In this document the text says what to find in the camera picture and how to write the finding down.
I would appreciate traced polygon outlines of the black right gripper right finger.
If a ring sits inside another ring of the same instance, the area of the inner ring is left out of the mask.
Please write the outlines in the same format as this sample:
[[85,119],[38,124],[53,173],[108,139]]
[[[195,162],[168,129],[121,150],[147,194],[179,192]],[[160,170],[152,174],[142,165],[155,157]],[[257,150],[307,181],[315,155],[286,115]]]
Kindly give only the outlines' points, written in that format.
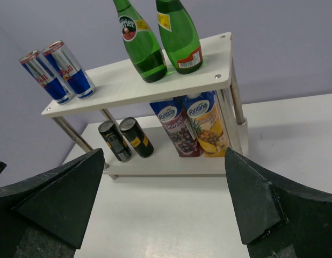
[[250,257],[332,257],[332,194],[267,170],[227,149],[225,170]]

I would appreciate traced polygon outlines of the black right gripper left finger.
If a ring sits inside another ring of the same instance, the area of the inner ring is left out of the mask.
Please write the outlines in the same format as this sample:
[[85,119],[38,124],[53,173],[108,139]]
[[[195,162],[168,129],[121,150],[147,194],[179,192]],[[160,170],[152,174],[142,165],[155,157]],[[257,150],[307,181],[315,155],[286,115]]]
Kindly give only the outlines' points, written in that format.
[[0,187],[0,257],[74,257],[104,169],[94,149],[57,168]]

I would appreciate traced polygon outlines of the blue silver can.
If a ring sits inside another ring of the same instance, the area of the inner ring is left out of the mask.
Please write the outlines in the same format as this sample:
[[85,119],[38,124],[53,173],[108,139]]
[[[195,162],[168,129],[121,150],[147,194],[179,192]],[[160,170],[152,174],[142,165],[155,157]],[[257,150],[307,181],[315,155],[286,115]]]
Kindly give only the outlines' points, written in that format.
[[19,62],[59,105],[74,97],[72,90],[38,49],[27,53]]
[[62,40],[44,48],[42,54],[79,99],[95,93],[96,86]]

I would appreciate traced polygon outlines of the black can front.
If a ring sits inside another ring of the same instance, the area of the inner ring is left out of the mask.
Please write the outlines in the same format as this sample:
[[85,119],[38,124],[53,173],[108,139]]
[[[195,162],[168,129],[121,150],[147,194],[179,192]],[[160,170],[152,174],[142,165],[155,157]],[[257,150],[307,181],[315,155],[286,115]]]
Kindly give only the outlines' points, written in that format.
[[98,126],[98,132],[118,161],[126,162],[132,157],[131,149],[114,122],[107,120],[101,123]]

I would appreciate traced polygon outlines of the black can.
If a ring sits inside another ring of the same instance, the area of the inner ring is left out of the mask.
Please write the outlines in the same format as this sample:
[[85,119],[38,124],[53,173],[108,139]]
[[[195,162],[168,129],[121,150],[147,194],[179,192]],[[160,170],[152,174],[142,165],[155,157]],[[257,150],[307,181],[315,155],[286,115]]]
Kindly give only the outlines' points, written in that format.
[[132,157],[131,149],[114,122],[107,120],[101,123],[98,126],[98,132],[118,161],[126,162]]
[[125,118],[120,123],[119,129],[142,158],[150,157],[153,154],[154,147],[135,118]]

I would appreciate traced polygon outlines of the green glass bottle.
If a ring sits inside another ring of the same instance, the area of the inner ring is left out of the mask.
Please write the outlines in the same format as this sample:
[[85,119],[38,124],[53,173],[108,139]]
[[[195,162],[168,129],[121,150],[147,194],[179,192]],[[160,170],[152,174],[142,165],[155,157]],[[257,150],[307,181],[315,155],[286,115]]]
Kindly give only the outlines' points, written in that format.
[[155,34],[130,1],[114,1],[114,4],[120,33],[134,68],[147,83],[160,80],[166,75],[167,66]]
[[180,74],[190,74],[203,63],[195,25],[180,0],[156,1],[160,37],[165,52]]

